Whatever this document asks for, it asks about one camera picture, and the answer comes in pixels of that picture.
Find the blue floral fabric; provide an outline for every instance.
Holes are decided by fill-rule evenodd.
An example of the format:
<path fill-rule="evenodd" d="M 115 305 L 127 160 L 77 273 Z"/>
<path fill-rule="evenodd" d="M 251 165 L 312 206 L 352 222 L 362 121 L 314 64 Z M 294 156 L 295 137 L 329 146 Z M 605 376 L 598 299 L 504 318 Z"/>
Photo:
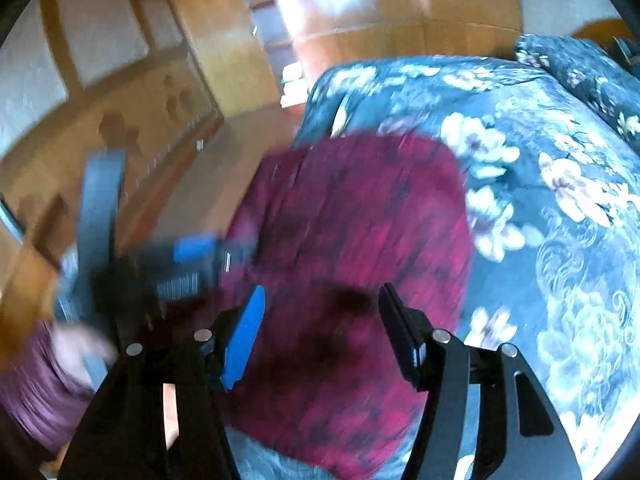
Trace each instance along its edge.
<path fill-rule="evenodd" d="M 578 95 L 561 75 L 565 51 L 554 57 L 531 38 L 518 45 L 540 67 L 434 56 L 332 68 L 294 143 L 413 133 L 456 153 L 477 250 L 458 336 L 519 346 L 590 480 L 640 412 L 640 158 L 625 142 L 638 117 L 630 92 L 616 93 L 627 81 L 615 67 L 602 76 L 580 60 L 581 101 L 565 89 Z M 477 429 L 476 419 L 466 430 L 460 478 Z"/>
<path fill-rule="evenodd" d="M 515 49 L 519 62 L 549 72 L 640 154 L 640 80 L 589 40 L 526 34 Z"/>

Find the purple sleeve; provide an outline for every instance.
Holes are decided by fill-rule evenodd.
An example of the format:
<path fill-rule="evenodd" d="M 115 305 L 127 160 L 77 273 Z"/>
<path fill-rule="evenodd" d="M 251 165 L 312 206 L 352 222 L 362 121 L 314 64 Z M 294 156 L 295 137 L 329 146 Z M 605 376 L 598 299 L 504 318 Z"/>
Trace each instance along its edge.
<path fill-rule="evenodd" d="M 71 441 L 92 392 L 60 368 L 50 330 L 49 322 L 39 322 L 19 357 L 0 374 L 0 408 L 24 436 L 56 454 Z"/>

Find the maroon fabric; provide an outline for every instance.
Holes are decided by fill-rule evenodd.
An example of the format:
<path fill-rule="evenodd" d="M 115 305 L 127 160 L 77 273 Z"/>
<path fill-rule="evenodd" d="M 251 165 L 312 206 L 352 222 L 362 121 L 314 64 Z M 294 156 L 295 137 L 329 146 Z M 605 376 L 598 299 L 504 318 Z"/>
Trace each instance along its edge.
<path fill-rule="evenodd" d="M 229 238 L 258 240 L 252 284 L 267 313 L 228 422 L 342 479 L 372 476 L 422 412 L 400 374 L 375 295 L 393 282 L 455 330 L 472 255 L 462 177 L 449 149 L 415 137 L 351 136 L 266 158 Z"/>
<path fill-rule="evenodd" d="M 21 447 L 32 460 L 42 458 L 40 446 L 55 456 L 71 441 L 91 396 L 58 365 L 50 324 L 44 321 L 12 367 L 0 374 L 0 410 L 21 433 Z"/>

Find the person's arm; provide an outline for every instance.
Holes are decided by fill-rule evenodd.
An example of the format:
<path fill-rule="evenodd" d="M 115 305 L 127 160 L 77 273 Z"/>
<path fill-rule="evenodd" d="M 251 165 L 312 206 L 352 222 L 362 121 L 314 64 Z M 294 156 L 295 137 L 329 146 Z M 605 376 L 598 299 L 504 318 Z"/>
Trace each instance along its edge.
<path fill-rule="evenodd" d="M 0 374 L 0 445 L 16 462 L 53 460 L 73 437 L 94 393 L 86 356 L 112 362 L 116 352 L 89 328 L 41 321 Z"/>

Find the human hand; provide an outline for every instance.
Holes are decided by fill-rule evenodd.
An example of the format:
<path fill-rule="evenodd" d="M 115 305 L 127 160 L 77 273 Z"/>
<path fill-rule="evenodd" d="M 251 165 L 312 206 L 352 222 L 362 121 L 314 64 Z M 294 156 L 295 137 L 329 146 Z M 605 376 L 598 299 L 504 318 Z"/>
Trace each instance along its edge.
<path fill-rule="evenodd" d="M 51 347 L 58 365 L 75 381 L 92 388 L 92 380 L 84 365 L 87 357 L 100 358 L 112 364 L 118 357 L 115 346 L 98 331 L 79 324 L 54 323 Z"/>

